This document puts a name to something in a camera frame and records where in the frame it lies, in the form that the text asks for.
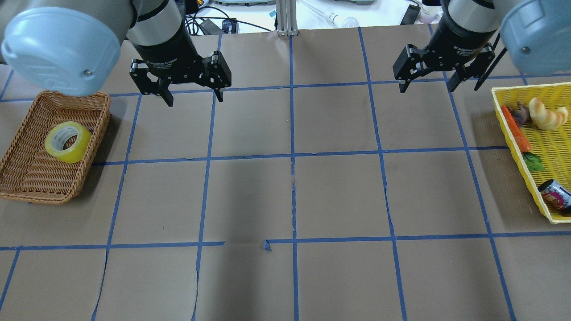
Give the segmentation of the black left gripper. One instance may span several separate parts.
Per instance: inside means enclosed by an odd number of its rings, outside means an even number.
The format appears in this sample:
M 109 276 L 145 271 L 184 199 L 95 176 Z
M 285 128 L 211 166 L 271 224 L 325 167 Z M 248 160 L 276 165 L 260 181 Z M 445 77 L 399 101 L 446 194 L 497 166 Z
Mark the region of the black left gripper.
M 140 59 L 131 61 L 130 76 L 140 92 L 161 97 L 169 107 L 174 98 L 171 84 L 196 83 L 212 89 L 218 102 L 223 90 L 232 86 L 232 74 L 219 50 L 202 57 L 198 54 L 184 23 L 165 42 L 157 45 L 134 44 Z

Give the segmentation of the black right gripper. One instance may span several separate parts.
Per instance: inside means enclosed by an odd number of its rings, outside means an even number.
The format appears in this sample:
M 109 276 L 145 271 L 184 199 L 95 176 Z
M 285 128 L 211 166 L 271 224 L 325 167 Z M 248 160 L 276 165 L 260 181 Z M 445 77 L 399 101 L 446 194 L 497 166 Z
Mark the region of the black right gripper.
M 492 14 L 491 9 L 444 9 L 426 47 L 407 44 L 393 64 L 400 93 L 435 71 L 455 71 L 448 80 L 449 93 L 463 81 L 482 77 L 495 57 L 489 41 L 498 23 Z

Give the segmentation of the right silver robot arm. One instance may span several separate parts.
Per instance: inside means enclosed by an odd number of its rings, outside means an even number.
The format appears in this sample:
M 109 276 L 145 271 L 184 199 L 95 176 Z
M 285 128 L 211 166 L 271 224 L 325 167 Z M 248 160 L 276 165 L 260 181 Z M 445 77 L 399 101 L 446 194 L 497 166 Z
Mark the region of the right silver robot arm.
M 520 73 L 548 76 L 571 68 L 568 0 L 442 0 L 430 42 L 408 44 L 393 64 L 400 93 L 432 72 L 451 71 L 449 92 L 468 79 L 478 90 L 506 54 Z

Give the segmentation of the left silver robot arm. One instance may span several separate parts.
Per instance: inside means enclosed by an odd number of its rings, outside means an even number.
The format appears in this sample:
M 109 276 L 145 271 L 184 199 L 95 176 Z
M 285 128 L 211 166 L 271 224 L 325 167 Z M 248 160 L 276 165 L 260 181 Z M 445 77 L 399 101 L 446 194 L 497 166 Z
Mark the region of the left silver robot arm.
M 184 16 L 189 0 L 3 0 L 1 63 L 42 87 L 73 97 L 97 92 L 127 39 L 139 54 L 130 77 L 143 95 L 173 106 L 171 84 L 196 83 L 222 102 L 231 71 L 222 53 L 198 54 Z

